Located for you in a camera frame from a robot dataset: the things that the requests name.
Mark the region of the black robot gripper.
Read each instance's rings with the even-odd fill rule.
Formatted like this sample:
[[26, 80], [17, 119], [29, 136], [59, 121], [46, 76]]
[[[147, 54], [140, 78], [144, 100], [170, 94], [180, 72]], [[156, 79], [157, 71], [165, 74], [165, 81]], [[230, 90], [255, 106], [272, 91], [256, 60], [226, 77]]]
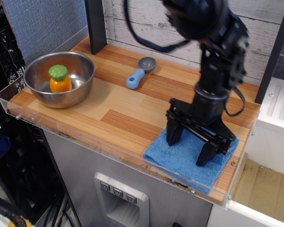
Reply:
[[203, 145], [196, 162], [197, 166], [205, 166], [216, 153], [227, 154], [231, 142], [236, 139], [234, 134], [222, 121], [225, 102], [228, 101], [230, 90], [224, 89], [215, 94], [195, 86], [195, 96], [191, 103], [175, 98], [169, 100], [167, 110], [166, 140], [172, 146], [182, 136], [186, 128], [207, 142]]

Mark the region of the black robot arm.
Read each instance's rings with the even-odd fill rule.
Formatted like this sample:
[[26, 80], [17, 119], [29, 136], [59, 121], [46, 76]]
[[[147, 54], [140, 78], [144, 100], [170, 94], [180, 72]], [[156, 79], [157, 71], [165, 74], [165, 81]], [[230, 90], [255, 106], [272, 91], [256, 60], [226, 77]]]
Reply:
[[196, 164], [205, 166], [217, 154], [227, 154], [235, 135], [222, 121], [231, 92], [246, 75], [244, 57], [248, 30], [225, 0], [165, 0], [168, 18], [187, 40], [197, 40], [202, 50], [201, 77], [191, 103], [170, 100], [167, 111], [169, 145], [177, 143], [183, 130], [205, 141]]

